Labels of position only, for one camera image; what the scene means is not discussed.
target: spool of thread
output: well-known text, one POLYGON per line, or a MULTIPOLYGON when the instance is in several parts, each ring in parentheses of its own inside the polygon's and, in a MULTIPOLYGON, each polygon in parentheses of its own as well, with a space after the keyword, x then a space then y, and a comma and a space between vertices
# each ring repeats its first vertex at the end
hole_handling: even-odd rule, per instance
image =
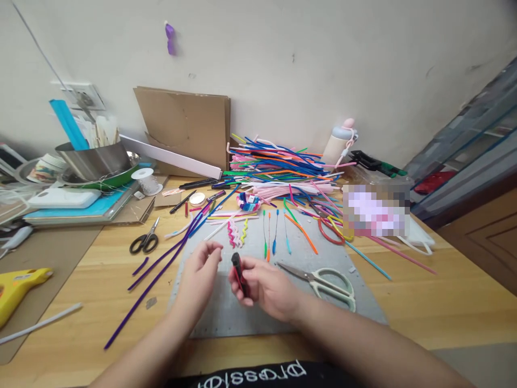
POLYGON ((323 151, 322 162, 336 164, 346 149, 346 142, 357 135, 357 131, 353 128, 354 123, 354 119, 347 119, 342 127, 332 129, 332 135, 323 151))
POLYGON ((131 178, 140 183, 142 191, 148 197, 156 195, 163 190, 163 185, 156 181, 156 177, 152 174, 153 172, 153 169, 144 168, 136 170, 131 174, 131 178))
POLYGON ((203 193, 194 193, 188 201, 192 206, 202 206, 205 203, 205 195, 203 193))

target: cardboard box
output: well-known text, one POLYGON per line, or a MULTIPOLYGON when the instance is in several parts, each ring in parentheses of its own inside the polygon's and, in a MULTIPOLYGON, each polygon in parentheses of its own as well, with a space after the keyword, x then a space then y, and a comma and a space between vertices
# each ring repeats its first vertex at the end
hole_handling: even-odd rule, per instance
MULTIPOLYGON (((230 98, 138 86, 134 89, 149 144, 227 170, 230 98)), ((158 162, 163 174, 200 176, 158 162)))

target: purple pipe cleaner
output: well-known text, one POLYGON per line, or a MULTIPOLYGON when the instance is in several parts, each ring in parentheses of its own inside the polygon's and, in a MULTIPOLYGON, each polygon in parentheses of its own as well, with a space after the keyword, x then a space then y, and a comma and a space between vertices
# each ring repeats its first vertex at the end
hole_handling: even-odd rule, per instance
POLYGON ((165 34, 167 35, 167 50, 169 55, 175 56, 176 49, 174 47, 174 28, 167 22, 165 22, 165 34))

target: wall socket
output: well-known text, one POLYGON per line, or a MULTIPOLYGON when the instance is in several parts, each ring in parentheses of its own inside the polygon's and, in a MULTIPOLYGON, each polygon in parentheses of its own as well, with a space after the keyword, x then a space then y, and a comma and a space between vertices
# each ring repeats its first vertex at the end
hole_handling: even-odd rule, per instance
POLYGON ((73 92, 70 91, 73 89, 77 92, 78 97, 81 98, 84 105, 86 105, 90 110, 106 110, 104 102, 102 102, 102 98, 97 93, 97 90, 95 90, 93 84, 87 82, 64 82, 65 86, 69 90, 65 90, 61 83, 57 81, 52 81, 51 84, 58 86, 59 89, 63 92, 70 106, 70 109, 80 109, 80 107, 76 104, 76 99, 73 95, 73 92))

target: black-handled scissors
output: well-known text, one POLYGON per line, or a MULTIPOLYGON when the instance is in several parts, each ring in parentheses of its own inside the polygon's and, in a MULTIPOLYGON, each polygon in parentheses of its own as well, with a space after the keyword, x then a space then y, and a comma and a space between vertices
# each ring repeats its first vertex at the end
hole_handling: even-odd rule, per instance
POLYGON ((158 225, 158 221, 160 221, 159 217, 153 224, 148 234, 141 235, 131 243, 129 246, 129 253, 137 254, 140 251, 144 253, 150 253, 155 250, 156 246, 158 245, 158 236, 155 235, 155 229, 158 225))

